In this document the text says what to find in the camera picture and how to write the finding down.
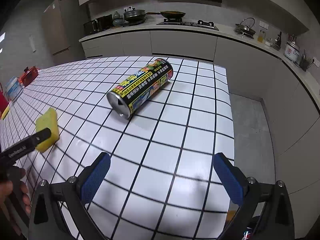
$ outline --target blue gripper pad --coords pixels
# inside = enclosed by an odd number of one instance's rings
[[[102,152],[95,161],[78,176],[77,193],[81,203],[87,204],[93,200],[104,177],[110,168],[110,155]]]
[[[223,153],[214,155],[213,167],[231,201],[241,206],[247,193],[247,181],[244,174],[239,168],[232,166]]]

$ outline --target table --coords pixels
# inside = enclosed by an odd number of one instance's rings
[[[223,230],[229,197],[212,168],[213,154],[233,163],[234,135],[226,70],[167,58],[174,75],[132,119],[120,118],[105,96],[153,57],[109,57],[43,69],[0,122],[5,149],[34,133],[53,107],[60,140],[19,160],[32,197],[41,179],[78,175],[101,151],[111,167],[88,206],[111,239],[214,239]],[[74,237],[68,209],[62,211]]]

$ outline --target sponge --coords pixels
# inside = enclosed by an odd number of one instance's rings
[[[41,117],[36,120],[36,132],[45,128],[49,128],[51,136],[42,143],[39,143],[36,149],[43,153],[59,140],[59,130],[57,121],[57,112],[53,108],[49,108]]]
[[[7,114],[9,113],[9,110],[10,110],[10,107],[8,105],[7,108],[2,113],[1,120],[3,120],[7,116]]]

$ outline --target red box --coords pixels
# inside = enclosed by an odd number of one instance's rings
[[[30,83],[35,80],[35,78],[38,76],[38,70],[36,69],[36,66],[33,66],[32,68],[26,68],[24,70],[24,73],[20,77],[21,83],[26,87],[30,85]]]

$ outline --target screw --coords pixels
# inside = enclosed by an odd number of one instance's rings
[[[279,187],[284,187],[284,182],[283,182],[282,180],[278,180],[278,181],[277,181],[277,185],[278,185]]]
[[[40,183],[39,183],[39,185],[40,185],[41,187],[43,187],[43,186],[46,185],[46,184],[47,184],[47,181],[46,181],[45,179],[41,180]]]
[[[250,183],[250,184],[254,184],[256,182],[256,179],[254,177],[248,177],[247,178],[247,181]]]
[[[71,176],[69,179],[68,179],[68,182],[69,183],[75,183],[77,180],[77,177],[76,176]]]

